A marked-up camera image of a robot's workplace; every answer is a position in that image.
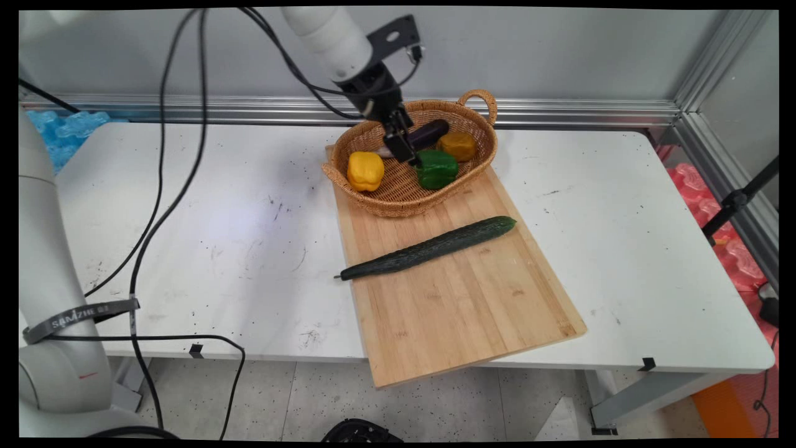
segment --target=orange object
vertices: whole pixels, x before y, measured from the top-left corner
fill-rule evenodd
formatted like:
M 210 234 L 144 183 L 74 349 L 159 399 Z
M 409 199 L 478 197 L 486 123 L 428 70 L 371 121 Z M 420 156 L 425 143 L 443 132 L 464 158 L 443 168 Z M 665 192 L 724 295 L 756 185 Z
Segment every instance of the orange object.
M 691 395 L 711 438 L 756 438 L 730 380 Z

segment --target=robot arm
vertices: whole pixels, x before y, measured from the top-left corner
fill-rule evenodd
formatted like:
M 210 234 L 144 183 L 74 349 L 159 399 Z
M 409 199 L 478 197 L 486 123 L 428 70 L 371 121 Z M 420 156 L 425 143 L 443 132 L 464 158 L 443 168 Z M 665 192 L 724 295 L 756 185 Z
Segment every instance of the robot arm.
M 399 162 L 417 164 L 408 142 L 412 119 L 404 109 L 400 86 L 382 60 L 401 48 L 412 62 L 422 57 L 419 34 L 411 15 L 398 18 L 368 36 L 343 6 L 283 6 L 293 32 L 321 62 L 329 78 L 367 120 L 384 127 L 384 145 Z

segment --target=black strap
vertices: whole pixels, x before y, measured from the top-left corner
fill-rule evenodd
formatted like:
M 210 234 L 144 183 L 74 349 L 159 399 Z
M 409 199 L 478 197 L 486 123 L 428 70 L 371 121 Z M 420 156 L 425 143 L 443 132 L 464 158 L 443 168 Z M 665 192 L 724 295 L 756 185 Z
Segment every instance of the black strap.
M 119 314 L 138 308 L 140 308 L 139 302 L 134 297 L 125 301 L 82 305 L 64 312 L 59 312 L 33 328 L 25 328 L 22 330 L 22 337 L 29 345 L 33 345 L 54 332 L 59 332 L 78 322 L 93 319 L 95 323 L 99 323 L 113 316 L 118 316 Z

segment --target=wooden cutting board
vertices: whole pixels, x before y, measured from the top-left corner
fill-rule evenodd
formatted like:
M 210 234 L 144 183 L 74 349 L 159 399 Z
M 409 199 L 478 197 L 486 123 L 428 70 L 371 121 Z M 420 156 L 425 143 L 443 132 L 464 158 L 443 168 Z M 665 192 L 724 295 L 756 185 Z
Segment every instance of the wooden cutting board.
M 377 388 L 586 332 L 492 167 L 469 188 L 409 218 L 380 218 L 349 202 L 339 188 L 334 194 L 348 266 L 493 216 L 517 220 L 494 240 L 398 273 L 352 281 Z

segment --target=eggplant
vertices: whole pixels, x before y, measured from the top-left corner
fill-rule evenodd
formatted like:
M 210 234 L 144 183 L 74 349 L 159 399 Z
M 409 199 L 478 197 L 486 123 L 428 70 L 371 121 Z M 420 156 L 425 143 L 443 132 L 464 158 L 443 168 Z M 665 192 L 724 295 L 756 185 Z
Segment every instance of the eggplant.
M 430 121 L 423 126 L 417 128 L 414 132 L 409 133 L 409 143 L 415 148 L 415 151 L 430 147 L 432 144 L 437 143 L 440 137 L 444 136 L 451 129 L 447 121 L 439 119 Z M 391 159 L 395 157 L 386 147 L 380 147 L 376 153 L 382 159 Z

